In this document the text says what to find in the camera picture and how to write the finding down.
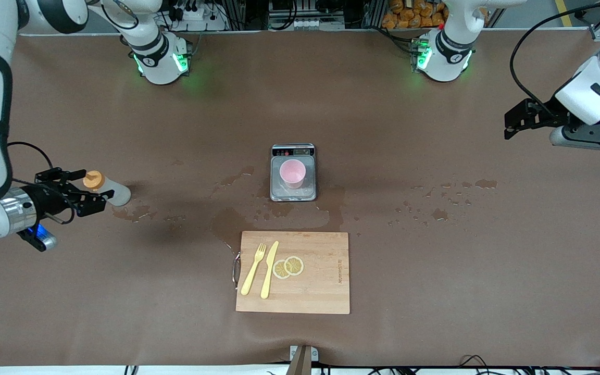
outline bottle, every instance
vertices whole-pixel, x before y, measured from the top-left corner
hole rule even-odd
[[[113,206],[124,206],[131,199],[131,190],[121,183],[114,182],[110,178],[105,177],[99,171],[89,171],[83,178],[83,185],[93,192],[103,193],[108,190],[115,190],[112,198],[108,202]]]

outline lemon slice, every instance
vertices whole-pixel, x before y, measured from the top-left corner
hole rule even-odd
[[[290,256],[284,261],[284,268],[291,276],[297,276],[305,269],[305,264],[302,259],[297,256]]]
[[[277,260],[272,266],[272,273],[274,273],[274,275],[281,280],[288,279],[290,276],[289,273],[286,272],[286,268],[284,267],[285,262],[286,259]]]

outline fork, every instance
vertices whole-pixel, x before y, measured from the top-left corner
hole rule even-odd
[[[249,273],[247,275],[247,279],[245,279],[245,283],[242,285],[242,290],[240,290],[240,293],[243,296],[247,296],[247,294],[249,294],[249,290],[252,289],[252,282],[254,281],[254,275],[256,274],[256,268],[258,266],[258,263],[260,263],[260,261],[262,261],[263,256],[265,255],[265,244],[260,244],[258,250],[256,250],[256,254],[254,254],[254,264],[252,265],[252,268],[249,270]]]

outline kitchen scale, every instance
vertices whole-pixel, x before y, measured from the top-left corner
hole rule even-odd
[[[284,161],[296,159],[305,165],[305,178],[297,189],[290,188],[279,174]],[[311,143],[280,143],[272,146],[270,199],[275,202],[308,202],[316,199],[316,147]]]

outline wooden cutting board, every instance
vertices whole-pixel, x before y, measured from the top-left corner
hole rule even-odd
[[[260,297],[274,241],[279,241],[274,260],[297,256],[305,264],[300,275],[279,279],[272,275],[268,299]],[[243,296],[237,292],[236,311],[260,313],[348,314],[351,305],[348,285],[348,233],[337,232],[242,232],[242,285],[254,262],[259,244],[267,245],[252,289]]]

